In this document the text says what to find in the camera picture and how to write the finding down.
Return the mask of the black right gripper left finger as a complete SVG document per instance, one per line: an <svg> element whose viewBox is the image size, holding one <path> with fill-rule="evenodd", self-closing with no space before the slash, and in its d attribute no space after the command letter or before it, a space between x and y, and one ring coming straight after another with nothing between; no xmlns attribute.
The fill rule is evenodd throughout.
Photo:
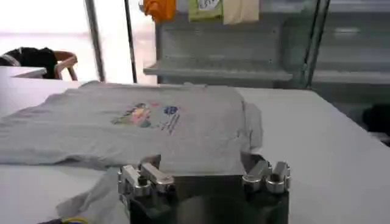
<svg viewBox="0 0 390 224"><path fill-rule="evenodd" d="M137 165L119 168L117 189L124 206L176 199L175 179L160 170L160 162L161 156L157 155L143 158Z"/></svg>

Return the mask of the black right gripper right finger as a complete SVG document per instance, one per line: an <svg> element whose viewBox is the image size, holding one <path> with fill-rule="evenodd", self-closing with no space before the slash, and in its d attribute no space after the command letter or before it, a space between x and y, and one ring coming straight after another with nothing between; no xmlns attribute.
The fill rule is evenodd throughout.
<svg viewBox="0 0 390 224"><path fill-rule="evenodd" d="M291 187L291 168L285 161L272 164L258 154L242 155L245 174L242 183L249 192L266 191L270 194L284 194Z"/></svg>

